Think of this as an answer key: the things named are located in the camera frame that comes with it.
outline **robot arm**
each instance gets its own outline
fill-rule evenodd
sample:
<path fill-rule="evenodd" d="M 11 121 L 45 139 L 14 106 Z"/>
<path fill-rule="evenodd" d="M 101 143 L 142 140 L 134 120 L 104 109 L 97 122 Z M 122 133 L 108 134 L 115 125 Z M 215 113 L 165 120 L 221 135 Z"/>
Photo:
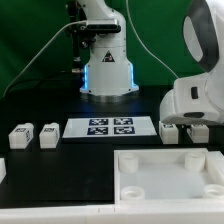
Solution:
<path fill-rule="evenodd" d="M 160 106 L 173 124 L 224 123 L 224 2 L 193 0 L 183 26 L 187 48 L 205 73 L 175 81 Z"/>
<path fill-rule="evenodd" d="M 85 66 L 83 98 L 117 102 L 138 91 L 133 81 L 133 66 L 127 59 L 126 21 L 104 0 L 78 0 L 87 17 L 85 33 L 93 33 L 90 60 Z"/>

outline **green backdrop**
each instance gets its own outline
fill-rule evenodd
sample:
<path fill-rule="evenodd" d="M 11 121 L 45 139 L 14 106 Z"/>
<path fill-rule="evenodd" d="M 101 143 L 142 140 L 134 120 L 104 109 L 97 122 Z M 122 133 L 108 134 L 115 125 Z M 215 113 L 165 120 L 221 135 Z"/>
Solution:
<path fill-rule="evenodd" d="M 66 0 L 0 0 L 0 95 L 33 56 L 69 22 Z M 125 0 L 106 0 L 127 19 Z M 200 73 L 182 37 L 191 0 L 129 0 L 135 27 L 146 46 L 180 77 Z M 151 58 L 136 40 L 127 21 L 128 58 L 139 85 L 173 84 L 175 78 Z M 22 79 L 47 78 L 71 68 L 71 40 L 62 34 Z"/>

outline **triangle sticker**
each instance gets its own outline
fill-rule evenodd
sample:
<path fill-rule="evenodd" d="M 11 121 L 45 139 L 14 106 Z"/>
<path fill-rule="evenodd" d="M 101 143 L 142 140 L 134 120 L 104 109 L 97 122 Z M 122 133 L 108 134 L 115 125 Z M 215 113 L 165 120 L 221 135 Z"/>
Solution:
<path fill-rule="evenodd" d="M 115 60 L 114 60 L 112 54 L 110 53 L 110 51 L 107 52 L 107 54 L 105 55 L 102 62 L 115 62 Z"/>

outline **black table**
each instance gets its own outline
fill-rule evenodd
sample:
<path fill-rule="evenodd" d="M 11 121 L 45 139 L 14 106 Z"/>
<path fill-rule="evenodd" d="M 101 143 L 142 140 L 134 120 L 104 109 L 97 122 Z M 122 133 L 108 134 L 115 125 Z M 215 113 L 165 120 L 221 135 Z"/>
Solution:
<path fill-rule="evenodd" d="M 209 144 L 193 144 L 178 126 L 179 145 L 163 145 L 158 136 L 60 139 L 55 150 L 41 150 L 39 133 L 47 123 L 68 118 L 150 116 L 158 133 L 159 105 L 170 87 L 144 87 L 136 99 L 100 104 L 79 98 L 72 89 L 28 89 L 0 101 L 0 156 L 7 176 L 0 185 L 0 208 L 28 208 L 114 203 L 114 150 L 198 148 L 224 152 L 224 128 L 210 127 Z M 10 150 L 8 134 L 18 125 L 34 125 L 25 150 Z"/>

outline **small white cube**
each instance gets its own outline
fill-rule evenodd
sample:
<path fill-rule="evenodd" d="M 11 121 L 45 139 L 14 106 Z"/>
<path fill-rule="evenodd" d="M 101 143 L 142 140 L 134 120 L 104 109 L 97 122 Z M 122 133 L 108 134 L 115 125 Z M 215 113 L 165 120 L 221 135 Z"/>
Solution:
<path fill-rule="evenodd" d="M 9 144 L 11 149 L 25 149 L 33 139 L 34 126 L 30 123 L 18 125 L 9 134 Z"/>
<path fill-rule="evenodd" d="M 187 129 L 193 143 L 208 143 L 209 142 L 209 128 L 206 125 L 191 125 Z"/>
<path fill-rule="evenodd" d="M 44 126 L 40 133 L 40 148 L 54 149 L 60 138 L 59 124 L 52 123 Z"/>
<path fill-rule="evenodd" d="M 178 144 L 179 130 L 175 124 L 159 122 L 159 134 L 163 144 Z"/>

